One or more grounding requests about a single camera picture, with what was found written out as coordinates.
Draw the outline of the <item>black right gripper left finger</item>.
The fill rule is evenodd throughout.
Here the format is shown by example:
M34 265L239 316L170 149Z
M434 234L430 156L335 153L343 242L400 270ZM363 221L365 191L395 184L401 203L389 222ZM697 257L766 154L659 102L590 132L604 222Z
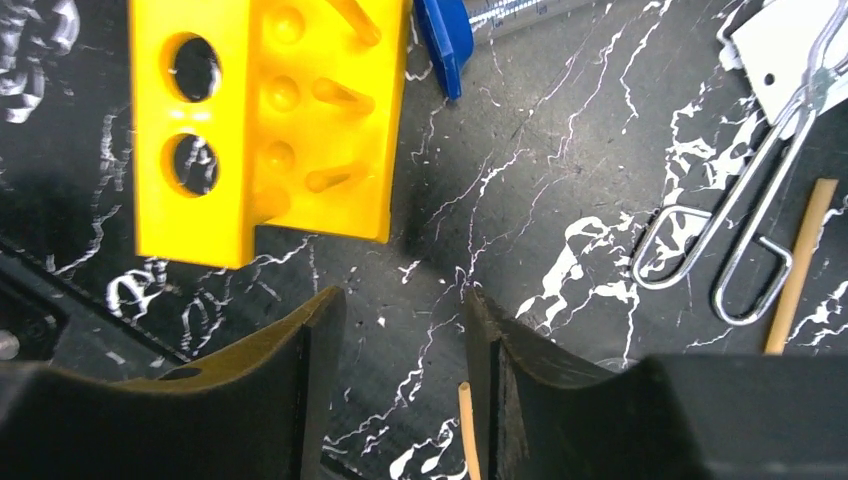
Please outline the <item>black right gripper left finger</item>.
M315 479L346 299L328 287L156 379L1 367L5 479Z

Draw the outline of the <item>yellow test tube rack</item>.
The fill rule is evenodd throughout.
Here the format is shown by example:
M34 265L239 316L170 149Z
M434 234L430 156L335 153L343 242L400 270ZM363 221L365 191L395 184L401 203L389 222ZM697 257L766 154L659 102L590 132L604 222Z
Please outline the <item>yellow test tube rack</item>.
M384 243L408 1L132 1L135 249L238 269L272 225Z

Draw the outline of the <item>blue-capped graduated cylinder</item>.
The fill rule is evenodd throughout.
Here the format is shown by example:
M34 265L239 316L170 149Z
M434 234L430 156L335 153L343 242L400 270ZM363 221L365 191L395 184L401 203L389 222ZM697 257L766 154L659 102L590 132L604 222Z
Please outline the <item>blue-capped graduated cylinder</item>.
M446 99L462 95L461 76L476 46L567 14L586 0L415 0L414 15Z

